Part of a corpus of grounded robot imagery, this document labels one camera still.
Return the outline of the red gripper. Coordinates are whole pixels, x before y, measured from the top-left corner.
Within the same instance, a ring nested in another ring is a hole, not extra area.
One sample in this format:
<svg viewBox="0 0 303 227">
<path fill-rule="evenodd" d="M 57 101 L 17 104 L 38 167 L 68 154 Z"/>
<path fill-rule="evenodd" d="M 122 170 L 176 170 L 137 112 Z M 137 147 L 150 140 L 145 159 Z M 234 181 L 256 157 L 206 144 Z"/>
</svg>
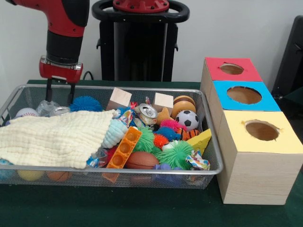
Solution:
<svg viewBox="0 0 303 227">
<path fill-rule="evenodd" d="M 67 104 L 72 104 L 75 93 L 75 83 L 78 83 L 83 71 L 83 64 L 78 62 L 72 65 L 58 64 L 47 59 L 45 55 L 42 55 L 39 62 L 40 76 L 47 79 L 46 85 L 46 97 L 47 102 L 52 101 L 52 79 L 60 78 L 70 83 L 71 89 L 68 94 Z"/>
</svg>

